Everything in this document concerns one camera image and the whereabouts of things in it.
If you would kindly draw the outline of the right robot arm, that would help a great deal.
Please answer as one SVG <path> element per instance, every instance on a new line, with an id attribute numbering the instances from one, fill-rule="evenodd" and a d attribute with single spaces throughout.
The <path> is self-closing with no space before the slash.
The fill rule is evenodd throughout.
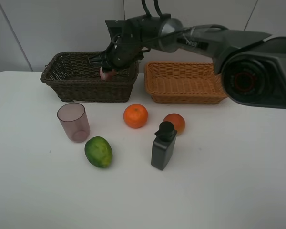
<path id="1" fill-rule="evenodd" d="M 173 53 L 178 49 L 209 57 L 214 73 L 222 77 L 227 95 L 254 107 L 286 109 L 286 37 L 256 31 L 231 30 L 210 24 L 184 27 L 170 14 L 150 14 L 127 20 L 107 20 L 109 46 L 89 58 L 102 72 L 128 68 L 150 50 Z"/>

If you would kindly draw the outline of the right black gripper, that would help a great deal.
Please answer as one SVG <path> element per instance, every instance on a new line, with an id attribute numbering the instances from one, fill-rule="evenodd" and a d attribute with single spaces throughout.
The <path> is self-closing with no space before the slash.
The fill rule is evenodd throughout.
<path id="1" fill-rule="evenodd" d="M 129 68 L 130 65 L 144 58 L 143 46 L 133 44 L 133 41 L 136 40 L 116 35 L 104 54 L 96 54 L 88 58 L 89 64 L 102 64 L 103 72 Z"/>

